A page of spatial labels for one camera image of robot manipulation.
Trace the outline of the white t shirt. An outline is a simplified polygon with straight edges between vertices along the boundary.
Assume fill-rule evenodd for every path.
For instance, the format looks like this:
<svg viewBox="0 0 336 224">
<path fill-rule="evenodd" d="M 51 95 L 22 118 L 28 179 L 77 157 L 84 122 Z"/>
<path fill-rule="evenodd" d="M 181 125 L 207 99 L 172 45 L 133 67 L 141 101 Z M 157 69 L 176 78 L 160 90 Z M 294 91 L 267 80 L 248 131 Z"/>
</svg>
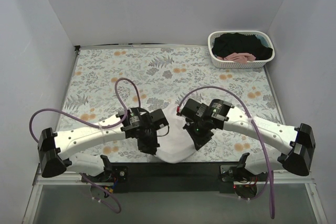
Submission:
<svg viewBox="0 0 336 224">
<path fill-rule="evenodd" d="M 196 152 L 194 142 L 187 130 L 183 129 L 186 124 L 185 118 L 176 115 L 176 104 L 169 104 L 163 113 L 169 123 L 169 132 L 167 133 L 167 126 L 160 129 L 157 133 L 162 137 L 158 137 L 160 147 L 154 157 L 166 163 L 179 163 Z"/>
</svg>

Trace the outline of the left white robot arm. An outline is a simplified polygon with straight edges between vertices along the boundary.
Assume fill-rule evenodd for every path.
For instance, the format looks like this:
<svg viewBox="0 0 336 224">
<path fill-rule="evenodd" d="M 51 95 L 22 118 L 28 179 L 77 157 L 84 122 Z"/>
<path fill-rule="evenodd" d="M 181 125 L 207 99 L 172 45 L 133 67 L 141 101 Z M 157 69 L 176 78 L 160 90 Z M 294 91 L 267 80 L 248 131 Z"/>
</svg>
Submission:
<svg viewBox="0 0 336 224">
<path fill-rule="evenodd" d="M 92 126 L 58 132 L 44 129 L 38 142 L 41 175 L 51 178 L 64 172 L 76 172 L 106 182 L 112 175 L 110 161 L 104 155 L 85 154 L 85 150 L 134 138 L 140 152 L 155 155 L 160 147 L 157 131 L 167 126 L 169 123 L 161 109 L 148 112 L 130 108 Z"/>
</svg>

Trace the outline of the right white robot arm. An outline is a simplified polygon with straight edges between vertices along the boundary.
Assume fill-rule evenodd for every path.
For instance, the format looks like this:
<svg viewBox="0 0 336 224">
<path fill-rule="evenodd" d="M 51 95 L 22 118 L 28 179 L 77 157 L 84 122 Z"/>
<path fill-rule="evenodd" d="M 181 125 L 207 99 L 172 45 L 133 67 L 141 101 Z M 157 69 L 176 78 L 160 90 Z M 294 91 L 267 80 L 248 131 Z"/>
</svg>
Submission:
<svg viewBox="0 0 336 224">
<path fill-rule="evenodd" d="M 236 168 L 242 180 L 251 180 L 269 170 L 284 169 L 298 176 L 310 173 L 316 142 L 312 127 L 307 124 L 294 127 L 250 118 L 243 110 L 220 99 L 212 100 L 210 105 L 188 99 L 183 108 L 177 108 L 177 115 L 185 117 L 187 123 L 183 128 L 197 150 L 210 141 L 213 130 L 239 133 L 275 148 L 262 158 L 243 154 Z"/>
</svg>

